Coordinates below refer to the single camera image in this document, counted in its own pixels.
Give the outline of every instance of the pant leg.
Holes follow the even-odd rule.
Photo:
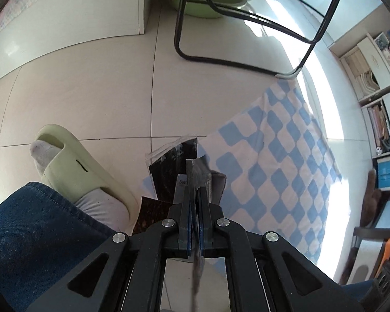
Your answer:
[[[26,308],[115,233],[55,190],[28,183],[0,204],[0,292]]]
[[[373,280],[366,280],[365,282],[359,282],[355,284],[349,284],[341,286],[348,295],[355,298],[357,301],[363,299],[365,294],[368,292],[371,287]]]

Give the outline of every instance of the foot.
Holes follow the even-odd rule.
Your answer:
[[[36,140],[30,145],[30,156],[33,157],[39,175],[43,175],[46,167],[61,151],[42,140]],[[125,205],[102,191],[95,189],[82,196],[74,205],[100,223],[115,231],[125,232],[128,226],[129,213]]]

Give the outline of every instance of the silver bolt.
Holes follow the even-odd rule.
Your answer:
[[[226,227],[230,225],[230,221],[227,218],[220,218],[217,220],[218,226]]]
[[[162,221],[164,227],[170,228],[175,225],[175,221],[172,218],[166,218]]]
[[[266,233],[266,239],[269,242],[276,242],[279,239],[279,235],[275,232],[268,232],[268,233]]]
[[[121,243],[125,240],[126,236],[124,235],[124,233],[116,233],[115,235],[113,235],[113,242],[115,243]]]

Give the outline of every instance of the tile floor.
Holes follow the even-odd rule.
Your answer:
[[[251,8],[306,36],[315,33],[303,10],[291,0],[253,0]],[[276,82],[256,72],[181,59],[173,47],[175,17],[169,6],[155,5],[144,35],[64,48],[0,79],[0,203],[26,182],[38,180],[29,144],[46,124],[69,129],[139,198],[141,181],[148,175],[147,153],[182,135],[213,132]],[[272,29],[225,18],[186,18],[181,43],[188,54],[237,58],[286,72],[307,49]],[[338,279],[371,167],[367,133],[350,81],[323,41],[309,57],[298,84],[348,181],[349,223],[346,205],[341,212],[348,234],[342,252],[341,243],[337,248],[334,266],[326,268]],[[175,286],[174,273],[181,271],[188,279]],[[211,306],[214,311],[228,310],[224,279],[211,266],[205,273],[214,289],[208,289],[208,284],[201,289],[201,300],[207,303],[201,304],[200,311]],[[168,261],[168,299],[163,299],[163,308],[188,311],[189,279],[189,264]]]

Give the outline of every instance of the clothes drying rack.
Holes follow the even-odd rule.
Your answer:
[[[186,60],[190,61],[196,61],[196,62],[204,62],[204,63],[212,63],[212,64],[221,64],[225,66],[232,66],[236,68],[243,68],[243,69],[248,69],[248,70],[253,70],[255,72],[261,72],[265,74],[270,74],[273,75],[277,78],[280,79],[294,79],[296,76],[299,74],[301,71],[302,67],[304,66],[306,60],[308,59],[310,53],[314,49],[316,43],[320,41],[325,33],[325,31],[328,28],[329,23],[332,20],[332,17],[335,13],[335,10],[338,6],[339,0],[332,0],[331,4],[329,5],[327,12],[325,14],[321,13],[319,10],[317,10],[315,7],[311,6],[309,3],[303,1],[303,0],[298,0],[302,4],[304,4],[306,7],[312,9],[315,11],[318,15],[320,15],[323,20],[321,22],[321,25],[319,29],[317,30],[315,36],[312,39],[309,39],[307,37],[304,37],[296,32],[294,32],[291,29],[288,29],[281,24],[278,24],[277,22],[274,22],[262,15],[256,14],[251,11],[243,10],[243,9],[238,9],[236,7],[232,7],[229,5],[221,4],[214,2],[213,0],[180,0],[179,4],[179,9],[178,9],[178,16],[176,19],[176,27],[175,27],[175,50],[176,52],[183,57]],[[193,56],[193,55],[188,55],[185,54],[181,48],[180,48],[180,39],[182,36],[182,27],[183,27],[183,20],[184,20],[184,14],[185,14],[185,7],[188,2],[192,3],[198,3],[198,4],[207,4],[209,5],[214,11],[217,13],[220,13],[224,16],[229,16],[233,18],[237,18],[240,20],[245,20],[245,21],[250,21],[254,22],[256,24],[260,24],[265,27],[273,28],[275,30],[281,31],[287,35],[290,35],[304,43],[309,44],[309,48],[304,55],[303,59],[300,61],[299,65],[293,69],[291,72],[288,73],[282,73],[282,72],[275,72],[274,70],[269,70],[266,68],[261,68],[258,66],[252,66],[250,64],[246,63],[240,63],[240,62],[235,62],[235,61],[229,61],[229,60],[224,60],[224,59],[218,59],[218,58],[212,58],[212,57],[203,57],[203,56]]]

